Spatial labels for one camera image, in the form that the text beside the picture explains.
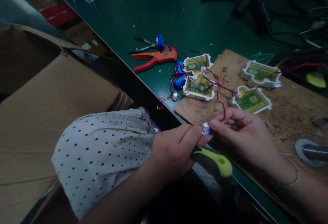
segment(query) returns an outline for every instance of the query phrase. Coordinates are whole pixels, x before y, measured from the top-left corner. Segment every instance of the left hand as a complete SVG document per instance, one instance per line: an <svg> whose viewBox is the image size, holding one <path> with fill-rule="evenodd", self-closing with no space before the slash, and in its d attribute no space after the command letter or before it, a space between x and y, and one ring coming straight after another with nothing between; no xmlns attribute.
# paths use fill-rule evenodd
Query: left hand
<svg viewBox="0 0 328 224"><path fill-rule="evenodd" d="M191 153L198 144L204 146L212 135L201 135L200 126L182 124L181 126L158 133L155 136L149 165L164 183L183 176L194 165Z"/></svg>

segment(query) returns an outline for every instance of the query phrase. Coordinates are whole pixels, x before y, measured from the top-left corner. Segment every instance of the green circuit board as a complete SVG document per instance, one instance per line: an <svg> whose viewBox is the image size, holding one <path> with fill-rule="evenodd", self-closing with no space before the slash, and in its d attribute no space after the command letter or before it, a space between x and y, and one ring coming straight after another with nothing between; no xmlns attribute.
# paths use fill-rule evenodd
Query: green circuit board
<svg viewBox="0 0 328 224"><path fill-rule="evenodd" d="M206 92L203 92L202 90L205 90L210 85L212 85L212 84L205 85L204 83L199 83L199 82L191 81L191 82L188 83L186 90L187 91L190 90L190 92L200 93L200 94L203 94L203 95L209 95L210 92L211 92L211 90L207 90Z"/></svg>
<svg viewBox="0 0 328 224"><path fill-rule="evenodd" d="M206 58L197 59L197 61L191 58L186 61L186 66L188 70L200 69L206 66Z"/></svg>
<svg viewBox="0 0 328 224"><path fill-rule="evenodd" d="M253 74L255 76L256 79L258 80L263 80L265 78L271 79L271 76L268 76L270 74L272 74L272 71L270 70L266 70L263 68L258 68L255 66L249 66L247 68L247 73Z"/></svg>
<svg viewBox="0 0 328 224"><path fill-rule="evenodd" d="M246 92L236 101L242 110L246 110L249 112L254 112L255 110L263 108L267 105L267 103L255 90Z"/></svg>

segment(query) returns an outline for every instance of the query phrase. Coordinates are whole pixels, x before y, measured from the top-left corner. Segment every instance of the metal rod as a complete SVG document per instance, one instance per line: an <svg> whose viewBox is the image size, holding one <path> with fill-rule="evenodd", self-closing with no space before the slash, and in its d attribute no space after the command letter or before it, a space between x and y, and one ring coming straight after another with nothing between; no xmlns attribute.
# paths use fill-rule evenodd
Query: metal rod
<svg viewBox="0 0 328 224"><path fill-rule="evenodd" d="M304 155L310 160L328 163L328 147L305 144L303 146Z"/></svg>

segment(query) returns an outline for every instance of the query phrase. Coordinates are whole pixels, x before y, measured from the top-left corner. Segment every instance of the yellow screwdriver handle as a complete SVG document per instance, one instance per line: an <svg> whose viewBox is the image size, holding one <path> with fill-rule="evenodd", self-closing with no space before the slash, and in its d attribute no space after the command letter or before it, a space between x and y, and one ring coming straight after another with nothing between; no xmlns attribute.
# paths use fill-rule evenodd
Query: yellow screwdriver handle
<svg viewBox="0 0 328 224"><path fill-rule="evenodd" d="M230 161L225 156L218 154L217 151L197 145L192 151L191 157L213 176L229 177L232 174Z"/></svg>

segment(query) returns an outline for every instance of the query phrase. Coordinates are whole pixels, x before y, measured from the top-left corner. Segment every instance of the wooden board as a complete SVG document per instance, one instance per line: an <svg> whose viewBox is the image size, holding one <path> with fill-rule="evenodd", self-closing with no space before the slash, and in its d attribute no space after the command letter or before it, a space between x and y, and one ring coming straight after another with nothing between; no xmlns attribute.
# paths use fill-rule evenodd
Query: wooden board
<svg viewBox="0 0 328 224"><path fill-rule="evenodd" d="M225 50L215 61L211 70L217 74L222 85L230 89L247 84L239 77L248 59ZM211 73L207 74L210 80L214 80ZM328 115L328 99L300 86L293 81L281 77L282 87L263 93L271 100L272 110L259 113L270 131L273 142L282 153L296 155L295 142L301 138L307 138L319 145L328 146L328 129L316 128L311 119L316 116ZM226 107L232 94L227 90L220 90L219 98ZM211 118L223 111L222 105L216 102L216 96L211 101L202 101L195 98L184 97L175 112L193 125L201 125L209 122ZM288 157L304 170L321 176L328 182L328 165L322 168L312 168L295 156Z"/></svg>

